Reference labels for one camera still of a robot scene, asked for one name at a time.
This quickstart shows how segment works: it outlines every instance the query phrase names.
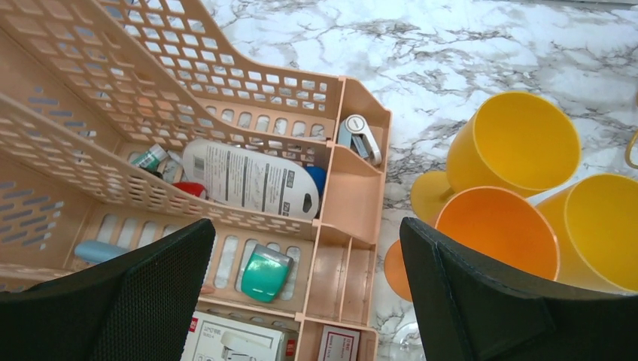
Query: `plastic desk organizer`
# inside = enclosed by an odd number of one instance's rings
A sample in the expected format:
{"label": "plastic desk organizer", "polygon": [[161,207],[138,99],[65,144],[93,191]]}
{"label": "plastic desk organizer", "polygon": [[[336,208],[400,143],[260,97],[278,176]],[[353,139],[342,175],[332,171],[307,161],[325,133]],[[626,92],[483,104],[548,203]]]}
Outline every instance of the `plastic desk organizer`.
{"label": "plastic desk organizer", "polygon": [[[207,217],[217,228],[206,281],[215,291],[198,309],[299,330],[304,361],[317,357],[323,325],[359,329],[358,359],[375,359],[369,315],[390,112],[355,79],[244,58],[199,0],[130,2],[0,0],[0,288],[89,266],[73,255],[79,242],[134,249]],[[379,167],[335,143],[352,114],[368,120]],[[311,135],[327,140],[301,138]],[[326,169],[319,216],[207,202],[129,164],[152,144],[181,152],[195,138]],[[297,261],[270,304],[238,291],[256,243]]]}

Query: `barcode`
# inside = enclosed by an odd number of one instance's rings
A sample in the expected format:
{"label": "barcode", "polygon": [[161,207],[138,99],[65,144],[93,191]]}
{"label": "barcode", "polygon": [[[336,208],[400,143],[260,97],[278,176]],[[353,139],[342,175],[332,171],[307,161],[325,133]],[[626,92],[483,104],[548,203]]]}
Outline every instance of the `barcode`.
{"label": "barcode", "polygon": [[193,156],[193,161],[195,162],[195,169],[198,171],[204,171],[204,160],[202,158],[198,158],[197,156]]}

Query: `white box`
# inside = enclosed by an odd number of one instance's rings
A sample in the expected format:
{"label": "white box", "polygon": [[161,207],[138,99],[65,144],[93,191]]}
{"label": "white box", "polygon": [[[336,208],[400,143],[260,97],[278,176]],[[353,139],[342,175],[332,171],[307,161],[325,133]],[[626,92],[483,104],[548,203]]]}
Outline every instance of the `white box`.
{"label": "white box", "polygon": [[319,361],[357,361],[360,332],[324,326]]}
{"label": "white box", "polygon": [[196,311],[181,361],[291,361],[297,335]]}

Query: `stapler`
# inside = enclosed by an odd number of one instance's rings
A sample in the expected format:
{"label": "stapler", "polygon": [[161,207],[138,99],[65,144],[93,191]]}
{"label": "stapler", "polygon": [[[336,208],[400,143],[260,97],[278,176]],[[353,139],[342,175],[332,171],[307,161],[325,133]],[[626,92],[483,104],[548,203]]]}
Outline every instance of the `stapler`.
{"label": "stapler", "polygon": [[350,147],[361,158],[369,160],[372,165],[381,164],[381,150],[368,127],[366,118],[359,114],[353,114],[341,123],[337,143]]}
{"label": "stapler", "polygon": [[221,357],[226,361],[258,361],[259,355],[269,350],[265,345],[234,332],[224,332],[220,341],[223,345]]}

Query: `orange plastic cup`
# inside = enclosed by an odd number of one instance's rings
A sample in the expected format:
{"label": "orange plastic cup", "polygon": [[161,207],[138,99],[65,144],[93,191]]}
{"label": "orange plastic cup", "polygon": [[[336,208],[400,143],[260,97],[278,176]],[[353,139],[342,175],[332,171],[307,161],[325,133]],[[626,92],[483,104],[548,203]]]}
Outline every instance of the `orange plastic cup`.
{"label": "orange plastic cup", "polygon": [[394,242],[387,250],[383,271],[390,288],[402,299],[412,302],[406,264],[403,262],[403,252],[401,251],[401,240]]}
{"label": "orange plastic cup", "polygon": [[450,146],[455,192],[496,186],[529,197],[568,181],[580,163],[578,133],[563,111],[524,92],[489,98]]}
{"label": "orange plastic cup", "polygon": [[597,174],[538,204],[561,247],[563,284],[638,292],[638,182]]}
{"label": "orange plastic cup", "polygon": [[541,278],[555,280],[558,243],[551,226],[527,200],[499,187],[455,194],[433,225],[458,243]]}

